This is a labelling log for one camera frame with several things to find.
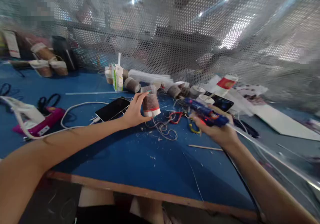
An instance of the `blue glue gun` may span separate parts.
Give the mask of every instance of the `blue glue gun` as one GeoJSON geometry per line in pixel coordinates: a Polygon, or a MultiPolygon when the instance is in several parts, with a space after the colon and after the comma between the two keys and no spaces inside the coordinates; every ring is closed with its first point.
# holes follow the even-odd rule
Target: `blue glue gun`
{"type": "Polygon", "coordinates": [[[229,119],[220,115],[194,99],[185,98],[184,102],[206,123],[207,126],[222,127],[228,124],[229,119]]]}

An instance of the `smartphone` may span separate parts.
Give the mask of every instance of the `smartphone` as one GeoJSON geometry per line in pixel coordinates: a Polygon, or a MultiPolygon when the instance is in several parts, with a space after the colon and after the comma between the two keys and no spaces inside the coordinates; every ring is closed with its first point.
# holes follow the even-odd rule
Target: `smartphone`
{"type": "Polygon", "coordinates": [[[116,119],[120,116],[121,112],[126,110],[130,105],[130,101],[126,100],[124,97],[120,97],[110,104],[102,107],[95,112],[96,116],[99,117],[103,122],[116,119]]]}
{"type": "MultiPolygon", "coordinates": [[[[212,93],[206,91],[205,95],[209,96],[212,93]]],[[[227,112],[234,104],[231,100],[228,100],[226,98],[220,97],[218,95],[213,95],[212,99],[214,100],[214,106],[218,107],[220,110],[227,112]]]]}

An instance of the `hand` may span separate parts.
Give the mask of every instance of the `hand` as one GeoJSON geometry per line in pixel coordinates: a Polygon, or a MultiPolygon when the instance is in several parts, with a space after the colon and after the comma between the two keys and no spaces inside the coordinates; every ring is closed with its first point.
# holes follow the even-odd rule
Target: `hand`
{"type": "Polygon", "coordinates": [[[137,126],[143,122],[152,120],[152,117],[143,117],[140,113],[143,99],[147,96],[148,92],[137,93],[134,95],[127,111],[121,117],[126,128],[137,126]]]}
{"type": "MultiPolygon", "coordinates": [[[[233,124],[233,119],[230,114],[225,113],[224,111],[220,110],[218,107],[215,107],[213,105],[209,105],[208,107],[213,109],[216,113],[226,116],[229,119],[230,123],[233,124]]],[[[193,118],[194,122],[196,123],[196,125],[199,127],[200,130],[202,130],[204,133],[210,136],[221,147],[226,147],[228,145],[232,145],[234,143],[240,142],[236,131],[233,130],[231,127],[229,126],[224,126],[221,128],[217,126],[209,127],[204,123],[203,120],[201,120],[195,114],[192,114],[190,117],[193,118]]]]}

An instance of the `wooden table edge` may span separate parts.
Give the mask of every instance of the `wooden table edge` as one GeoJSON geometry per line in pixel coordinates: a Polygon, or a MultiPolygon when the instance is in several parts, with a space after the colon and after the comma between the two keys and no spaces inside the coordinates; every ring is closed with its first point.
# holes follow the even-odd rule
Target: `wooden table edge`
{"type": "Polygon", "coordinates": [[[72,175],[72,174],[56,172],[56,171],[48,171],[46,176],[48,178],[77,183],[77,184],[81,184],[91,188],[111,190],[115,192],[152,198],[160,201],[181,204],[181,205],[195,207],[199,209],[220,212],[220,213],[232,215],[238,218],[257,220],[257,213],[254,211],[215,204],[211,202],[202,202],[202,201],[191,199],[191,198],[180,197],[172,194],[153,191],[146,188],[140,188],[135,186],[118,184],[114,182],[102,181],[102,180],[97,180],[89,177],[83,177],[83,176],[72,175]]]}

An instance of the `black container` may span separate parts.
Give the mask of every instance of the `black container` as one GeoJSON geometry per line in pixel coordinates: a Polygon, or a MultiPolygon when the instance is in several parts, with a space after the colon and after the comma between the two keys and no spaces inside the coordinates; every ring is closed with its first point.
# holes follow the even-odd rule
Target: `black container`
{"type": "Polygon", "coordinates": [[[55,55],[61,57],[67,65],[68,71],[78,69],[78,63],[66,38],[61,36],[52,36],[52,47],[55,55]]]}

